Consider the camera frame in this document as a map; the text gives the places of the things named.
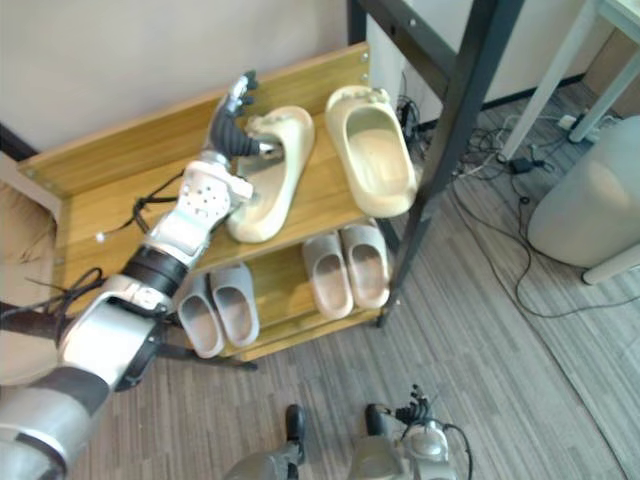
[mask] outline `black metal frame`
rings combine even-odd
[[[349,42],[364,41],[366,14],[380,25],[443,103],[427,152],[416,200],[401,239],[387,220],[378,220],[387,244],[398,245],[391,294],[378,317],[386,323],[396,305],[411,261],[449,184],[524,0],[474,0],[460,51],[456,54],[401,0],[349,0]]]
[[[0,123],[0,150],[16,162],[38,154],[38,151],[13,133],[4,123]]]

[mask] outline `wooden board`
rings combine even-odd
[[[377,309],[361,310],[340,320],[327,320],[319,313],[315,313],[265,330],[254,344],[241,351],[228,348],[224,353],[233,354],[236,358],[248,362],[371,321],[379,315],[380,310]]]
[[[256,103],[247,108],[245,118],[283,105],[299,105],[312,115],[323,112],[337,88],[368,83],[363,77],[369,72],[367,52],[368,46],[361,43],[271,74],[258,72]],[[172,162],[186,162],[198,154],[211,113],[225,90],[44,152],[22,162],[20,170],[56,195],[69,197]]]
[[[324,116],[316,115],[314,121],[316,143],[280,233],[268,242],[242,244],[232,239],[222,226],[196,270],[256,258],[366,218],[353,201],[341,161],[325,129]],[[97,243],[95,234],[122,224],[129,217],[136,197],[146,195],[161,185],[180,171],[185,163],[186,160],[174,162],[139,173],[66,201],[57,235],[56,254],[59,260],[54,271],[55,283],[68,286],[93,266],[101,267],[105,275],[120,271],[143,240],[142,232],[131,225],[107,237],[104,243]],[[179,181],[176,181],[167,188],[166,194],[175,194],[178,187]],[[153,224],[170,208],[170,204],[156,205],[144,216]],[[80,310],[88,301],[89,298],[79,299],[72,311]]]
[[[263,255],[247,265],[263,329],[316,311],[300,245]]]

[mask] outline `white table leg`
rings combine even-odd
[[[562,75],[567,71],[571,60],[576,56],[582,46],[582,42],[591,31],[598,14],[598,7],[602,0],[585,0],[582,9],[571,26],[571,30],[562,42],[556,56],[553,58],[547,73],[538,85],[533,97],[529,101],[527,108],[518,120],[513,132],[509,135],[502,155],[507,159],[511,158],[520,146],[522,140],[529,132],[529,129],[551,97],[551,94],[560,83]]]
[[[569,140],[572,142],[581,141],[589,130],[600,120],[602,115],[613,105],[616,98],[624,92],[631,81],[640,73],[640,50],[631,57],[631,60],[625,65],[611,85],[607,87],[598,101],[591,107],[589,113],[580,121],[580,123],[569,134]]]
[[[587,270],[582,274],[582,280],[595,285],[635,266],[640,266],[640,243]]]

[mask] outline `robot forearm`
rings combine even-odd
[[[59,366],[0,409],[3,478],[66,475],[101,407],[172,309],[171,298],[209,246],[211,231],[251,198],[252,186],[230,174],[229,165],[232,155],[269,149],[233,123],[252,86],[253,74],[245,74],[221,101],[200,158],[185,170],[177,205],[70,326]]]

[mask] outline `slipper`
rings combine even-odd
[[[265,117],[254,117],[249,134],[265,142],[282,144],[283,158],[239,157],[238,175],[253,185],[253,198],[227,221],[229,233],[245,243],[265,242],[275,236],[287,218],[315,138],[313,119],[306,110],[277,108]]]
[[[302,255],[320,313],[331,320],[349,315],[353,296],[338,234],[333,232],[307,240],[302,246]]]
[[[329,97],[325,117],[358,207],[377,218],[409,210],[416,178],[387,92],[342,87]]]
[[[184,290],[178,304],[178,318],[193,349],[202,358],[216,356],[224,348],[222,328],[207,293],[206,277],[198,275]]]
[[[389,298],[389,262],[377,226],[349,225],[340,232],[356,305],[380,308]]]
[[[240,263],[209,273],[211,296],[229,342],[246,347],[258,338],[260,321],[251,271]]]

